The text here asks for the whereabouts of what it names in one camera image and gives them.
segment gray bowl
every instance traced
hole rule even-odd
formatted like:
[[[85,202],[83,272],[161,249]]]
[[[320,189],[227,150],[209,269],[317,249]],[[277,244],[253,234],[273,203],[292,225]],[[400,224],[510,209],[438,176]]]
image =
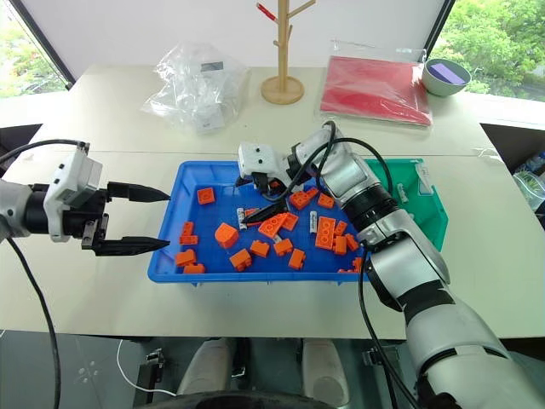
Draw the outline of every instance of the gray bowl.
[[[435,77],[429,70],[428,67],[434,64],[443,63],[449,70],[454,72],[458,77],[460,77],[464,83],[463,84],[451,84],[442,79]],[[461,91],[469,84],[471,81],[471,74],[460,64],[457,64],[453,61],[445,60],[443,58],[434,58],[432,60],[426,61],[424,65],[424,71],[422,72],[422,82],[426,89],[432,94],[438,96],[449,96],[453,95],[458,91]]]

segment window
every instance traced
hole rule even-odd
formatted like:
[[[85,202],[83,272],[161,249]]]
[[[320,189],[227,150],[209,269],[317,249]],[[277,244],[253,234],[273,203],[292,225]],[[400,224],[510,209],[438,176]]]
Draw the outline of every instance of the window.
[[[545,101],[545,0],[456,0],[430,58],[468,69],[469,92]]]
[[[66,90],[66,79],[8,0],[0,0],[0,98]]]

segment wooden coat rack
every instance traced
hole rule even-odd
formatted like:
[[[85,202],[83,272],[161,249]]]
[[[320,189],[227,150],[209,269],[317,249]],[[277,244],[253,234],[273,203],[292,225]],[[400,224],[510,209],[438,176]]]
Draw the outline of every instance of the wooden coat rack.
[[[316,0],[310,0],[290,11],[290,0],[278,0],[278,17],[262,4],[257,4],[257,8],[278,25],[278,39],[272,42],[278,47],[278,76],[266,79],[261,85],[263,98],[273,104],[293,104],[300,100],[305,93],[305,87],[301,81],[288,75],[288,42],[292,29],[289,22],[296,14],[315,3]]]

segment wooden stand base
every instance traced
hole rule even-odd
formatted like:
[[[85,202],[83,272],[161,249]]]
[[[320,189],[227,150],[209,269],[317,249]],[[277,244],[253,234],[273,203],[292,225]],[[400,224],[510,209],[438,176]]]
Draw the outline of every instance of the wooden stand base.
[[[261,84],[261,95],[273,104],[289,105],[301,99],[305,93],[305,87],[297,78],[286,78],[286,91],[280,92],[278,77],[271,77]]]

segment transparent bag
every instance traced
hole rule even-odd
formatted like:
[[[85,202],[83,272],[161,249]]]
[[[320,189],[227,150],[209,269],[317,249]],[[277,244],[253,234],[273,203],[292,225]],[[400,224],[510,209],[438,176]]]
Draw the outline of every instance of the transparent bag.
[[[408,124],[431,125],[422,84],[425,49],[381,49],[332,42],[319,111]]]
[[[154,70],[164,81],[142,110],[198,133],[219,129],[238,116],[248,68],[206,43],[174,47]]]

